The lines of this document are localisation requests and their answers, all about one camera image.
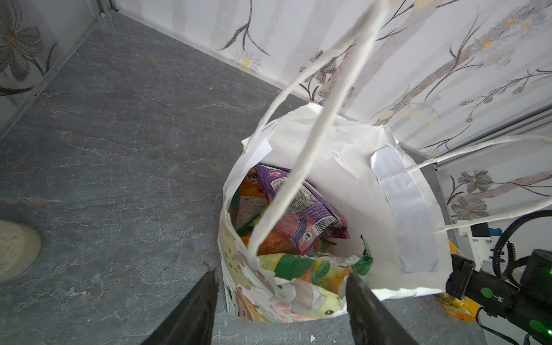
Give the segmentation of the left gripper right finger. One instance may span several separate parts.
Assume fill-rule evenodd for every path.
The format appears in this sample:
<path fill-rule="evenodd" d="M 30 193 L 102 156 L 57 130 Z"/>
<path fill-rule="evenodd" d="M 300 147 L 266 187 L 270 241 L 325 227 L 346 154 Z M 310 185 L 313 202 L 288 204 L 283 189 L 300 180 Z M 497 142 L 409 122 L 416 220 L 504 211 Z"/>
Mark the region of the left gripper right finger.
<path fill-rule="evenodd" d="M 354 343 L 412 344 L 417 341 L 398 323 L 356 273 L 346 280 L 346 303 Z"/>

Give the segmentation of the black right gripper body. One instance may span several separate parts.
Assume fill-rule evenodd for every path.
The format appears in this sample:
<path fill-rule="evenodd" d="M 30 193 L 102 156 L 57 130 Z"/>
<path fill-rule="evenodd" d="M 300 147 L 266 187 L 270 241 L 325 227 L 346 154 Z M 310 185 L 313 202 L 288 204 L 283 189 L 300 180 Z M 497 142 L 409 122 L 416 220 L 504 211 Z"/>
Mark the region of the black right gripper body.
<path fill-rule="evenodd" d="M 475 270 L 475 263 L 457 254 L 451 254 L 452 273 L 446 282 L 446 292 L 463 299 L 468 297 L 483 307 L 491 316 L 506 319 L 513 310 L 519 289 L 504 280 Z"/>

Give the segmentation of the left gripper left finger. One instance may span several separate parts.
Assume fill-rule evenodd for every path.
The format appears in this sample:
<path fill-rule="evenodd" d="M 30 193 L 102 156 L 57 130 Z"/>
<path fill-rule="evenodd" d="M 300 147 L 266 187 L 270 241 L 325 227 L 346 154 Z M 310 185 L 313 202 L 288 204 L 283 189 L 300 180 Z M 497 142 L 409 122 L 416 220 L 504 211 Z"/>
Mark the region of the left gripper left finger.
<path fill-rule="evenodd" d="M 218 286 L 215 271 L 209 270 L 142 344 L 210 344 Z"/>

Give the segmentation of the green Fox's spring tea bag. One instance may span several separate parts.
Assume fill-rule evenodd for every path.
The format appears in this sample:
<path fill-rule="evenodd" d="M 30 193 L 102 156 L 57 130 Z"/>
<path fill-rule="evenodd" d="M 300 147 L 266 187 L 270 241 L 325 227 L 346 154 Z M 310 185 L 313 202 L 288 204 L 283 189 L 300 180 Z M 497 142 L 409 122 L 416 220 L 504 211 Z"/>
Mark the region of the green Fox's spring tea bag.
<path fill-rule="evenodd" d="M 373 258 L 366 242 L 361 255 L 335 257 L 327 250 L 336 245 L 335 239 L 322 241 L 323 250 L 309 255 L 269 254 L 259 257 L 261 266 L 276 277 L 286 280 L 303 280 L 335 294 L 351 273 L 366 275 L 372 267 Z"/>

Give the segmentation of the orange chips packet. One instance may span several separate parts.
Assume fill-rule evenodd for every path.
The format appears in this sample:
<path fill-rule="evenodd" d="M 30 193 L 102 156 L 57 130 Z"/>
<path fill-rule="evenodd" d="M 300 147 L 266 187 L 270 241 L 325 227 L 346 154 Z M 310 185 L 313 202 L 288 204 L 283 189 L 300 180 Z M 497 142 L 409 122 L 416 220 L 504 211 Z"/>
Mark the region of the orange chips packet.
<path fill-rule="evenodd" d="M 271 232 L 257 250 L 257 256 L 279 253 L 299 255 L 300 251 L 278 233 Z"/>

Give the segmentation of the purple Fox's berries candy bag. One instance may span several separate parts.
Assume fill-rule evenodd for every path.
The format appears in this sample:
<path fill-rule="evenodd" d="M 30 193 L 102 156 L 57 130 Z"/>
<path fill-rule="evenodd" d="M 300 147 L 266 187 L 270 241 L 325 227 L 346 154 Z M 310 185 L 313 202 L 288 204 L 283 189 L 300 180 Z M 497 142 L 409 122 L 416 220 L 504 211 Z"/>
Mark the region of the purple Fox's berries candy bag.
<path fill-rule="evenodd" d="M 302 255 L 322 251 L 324 240 L 349 238 L 345 217 L 306 181 L 273 231 Z"/>

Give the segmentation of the orange Savoria snack packet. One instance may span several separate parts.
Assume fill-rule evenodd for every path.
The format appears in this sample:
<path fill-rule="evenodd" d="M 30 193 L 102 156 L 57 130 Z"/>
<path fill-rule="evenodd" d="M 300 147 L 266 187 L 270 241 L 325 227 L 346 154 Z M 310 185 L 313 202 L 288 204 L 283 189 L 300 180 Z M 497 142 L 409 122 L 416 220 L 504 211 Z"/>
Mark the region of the orange Savoria snack packet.
<path fill-rule="evenodd" d="M 268 204 L 255 168 L 251 168 L 232 197 L 229 213 L 236 230 L 243 227 Z"/>

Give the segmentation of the white paper gift bag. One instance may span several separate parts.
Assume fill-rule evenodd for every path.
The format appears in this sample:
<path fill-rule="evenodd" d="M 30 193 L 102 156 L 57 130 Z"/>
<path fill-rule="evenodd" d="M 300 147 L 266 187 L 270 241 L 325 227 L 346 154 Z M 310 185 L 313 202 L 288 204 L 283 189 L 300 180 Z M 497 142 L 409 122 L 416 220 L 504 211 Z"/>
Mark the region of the white paper gift bag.
<path fill-rule="evenodd" d="M 366 1 L 223 1 L 213 43 L 243 68 L 289 82 L 367 9 Z M 399 142 L 438 156 L 544 105 L 550 1 L 393 1 L 309 179 L 349 222 L 340 255 L 366 239 L 377 296 L 436 292 L 445 268 L 406 273 L 388 197 L 369 167 Z"/>

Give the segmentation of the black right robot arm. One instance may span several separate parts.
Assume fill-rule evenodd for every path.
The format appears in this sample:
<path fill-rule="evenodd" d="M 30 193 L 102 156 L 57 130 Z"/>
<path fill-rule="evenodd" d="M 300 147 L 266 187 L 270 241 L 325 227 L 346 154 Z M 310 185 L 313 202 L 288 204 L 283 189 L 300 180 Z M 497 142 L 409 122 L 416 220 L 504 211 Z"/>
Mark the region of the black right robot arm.
<path fill-rule="evenodd" d="M 478 326 L 510 343 L 513 338 L 484 326 L 480 313 L 501 317 L 526 332 L 524 343 L 535 339 L 551 343 L 551 252 L 535 249 L 529 256 L 517 258 L 510 237 L 530 221 L 551 216 L 550 210 L 524 215 L 503 232 L 492 249 L 493 273 L 475 270 L 475 262 L 452 254 L 453 271 L 446 283 L 446 293 L 469 298 L 480 308 L 475 314 Z"/>

